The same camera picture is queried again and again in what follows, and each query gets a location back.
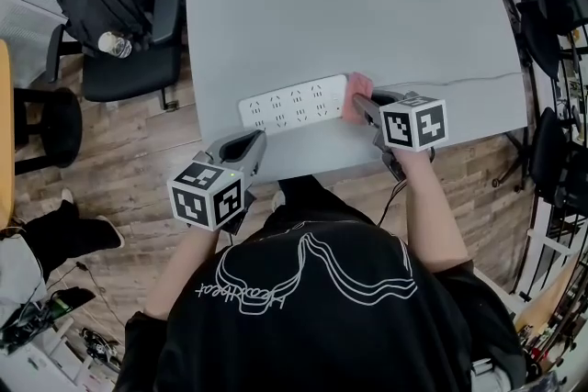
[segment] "white graphic print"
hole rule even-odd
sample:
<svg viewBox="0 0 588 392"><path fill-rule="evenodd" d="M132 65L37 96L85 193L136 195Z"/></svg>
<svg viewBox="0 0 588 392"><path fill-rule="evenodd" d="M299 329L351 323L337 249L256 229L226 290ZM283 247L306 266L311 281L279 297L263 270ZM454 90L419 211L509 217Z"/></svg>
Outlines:
<svg viewBox="0 0 588 392"><path fill-rule="evenodd" d="M222 296L225 302L235 300L239 303L239 311L244 315L262 315L274 303L279 304L280 308L284 307L286 298L296 291L302 277L307 255L311 254L324 263L335 287L341 294L357 304L374 306L387 296L408 299L414 294L417 286L413 280L413 268L411 267L406 246L400 239L396 240L401 245L402 262L407 272L407 276L404 278L384 279L375 285L359 283L345 273L327 243L318 241L311 232L307 232L300 237L298 243L298 271L290 279L275 285L271 289L250 287L243 279L233 276L225 268L225 260L232 249L231 247L222 255L217 265L216 284L200 285L200 288L195 292L198 293L198 297L203 295Z"/></svg>

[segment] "shoe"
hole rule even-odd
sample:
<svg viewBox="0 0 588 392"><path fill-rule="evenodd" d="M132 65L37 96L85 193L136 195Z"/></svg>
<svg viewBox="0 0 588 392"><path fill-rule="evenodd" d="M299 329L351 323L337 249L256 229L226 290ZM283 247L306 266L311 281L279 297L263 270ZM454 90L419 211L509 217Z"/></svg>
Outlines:
<svg viewBox="0 0 588 392"><path fill-rule="evenodd" d="M284 206L286 204L286 197L284 196L284 192L279 190L274 197L272 198L272 212L276 212L280 206Z"/></svg>
<svg viewBox="0 0 588 392"><path fill-rule="evenodd" d="M106 216L97 216L96 219L97 220L103 220L104 222L107 222L110 225L110 227L116 232L117 237L119 237L119 245L117 245L115 247L108 247L108 248L111 248L111 249L121 249L122 247L125 246L125 238L117 230L117 228L114 227L114 224L112 222L110 222L110 219L108 219Z"/></svg>
<svg viewBox="0 0 588 392"><path fill-rule="evenodd" d="M62 200L67 201L71 205L74 203L74 195L72 194L72 191L69 188L64 188L62 190Z"/></svg>

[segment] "power outlet socket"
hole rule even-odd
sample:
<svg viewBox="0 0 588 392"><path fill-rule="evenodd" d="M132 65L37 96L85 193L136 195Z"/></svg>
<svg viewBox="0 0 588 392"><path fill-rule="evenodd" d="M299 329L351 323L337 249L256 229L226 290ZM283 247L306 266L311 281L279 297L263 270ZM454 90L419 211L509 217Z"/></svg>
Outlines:
<svg viewBox="0 0 588 392"><path fill-rule="evenodd" d="M341 74L247 98L239 103L243 126L276 134L340 118L346 87Z"/></svg>

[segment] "black cable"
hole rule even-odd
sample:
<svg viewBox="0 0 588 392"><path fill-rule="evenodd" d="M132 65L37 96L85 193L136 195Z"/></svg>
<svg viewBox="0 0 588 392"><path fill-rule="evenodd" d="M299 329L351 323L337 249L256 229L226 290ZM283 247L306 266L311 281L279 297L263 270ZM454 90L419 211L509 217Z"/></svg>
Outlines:
<svg viewBox="0 0 588 392"><path fill-rule="evenodd" d="M402 180L401 182L397 183L396 186L394 186L394 188L392 189L390 199L388 200L388 203L386 203L386 207L384 207L384 214L382 214L382 217L379 220L378 227L380 227L382 225L382 222L384 222L384 219L386 218L386 214L388 214L388 209L390 208L392 200L400 193L400 191L402 191L402 189L404 189L405 186L406 180Z"/></svg>
<svg viewBox="0 0 588 392"><path fill-rule="evenodd" d="M435 148L432 147L431 149L429 149L429 151L431 152L429 154L429 161L433 162L433 160L435 159ZM394 188L392 189L392 193L390 194L390 199L388 200L388 203L386 203L386 207L384 207L384 214L382 214L381 219L379 220L378 223L378 227L381 227L382 222L384 222L384 219L386 218L386 214L388 214L388 209L390 208L390 204L392 203L392 200L400 193L400 191L402 191L404 189L404 187L406 186L406 180L402 180L401 182L398 182L396 184L396 186L394 186Z"/></svg>
<svg viewBox="0 0 588 392"><path fill-rule="evenodd" d="M114 318L117 320L117 322L122 325L122 327L125 327L125 324L122 323L122 321L119 319L119 316L117 315L117 313L112 309L112 307L110 306L110 304L108 304L108 301L106 300L106 298L104 297L104 295L102 294L102 287L100 287L98 285L98 283L96 282L96 279L94 279L94 275L92 274L92 272L90 271L90 269L83 263L76 263L76 266L79 267L82 271L87 271L88 274L90 275L90 278L92 278L92 283L94 283L94 286L96 287L96 289L98 290L98 294L100 295L100 297L102 297L102 301L104 302L104 305L107 307L108 310L110 310L110 313L114 316Z"/></svg>
<svg viewBox="0 0 588 392"><path fill-rule="evenodd" d="M47 290L49 291L52 287L54 287L57 283L59 283L65 276L67 276L69 273L71 273L73 270L75 270L78 266L74 266L70 271L68 271L66 274L64 274L61 278L59 278L57 281L55 281L55 283L51 284Z"/></svg>

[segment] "wooden desk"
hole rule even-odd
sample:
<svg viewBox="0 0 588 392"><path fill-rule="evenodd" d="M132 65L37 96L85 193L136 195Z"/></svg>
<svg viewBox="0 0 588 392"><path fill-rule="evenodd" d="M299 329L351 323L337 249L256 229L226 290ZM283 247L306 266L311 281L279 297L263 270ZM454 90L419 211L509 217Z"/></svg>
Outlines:
<svg viewBox="0 0 588 392"><path fill-rule="evenodd" d="M15 193L15 133L8 47L0 39L0 229L12 216Z"/></svg>

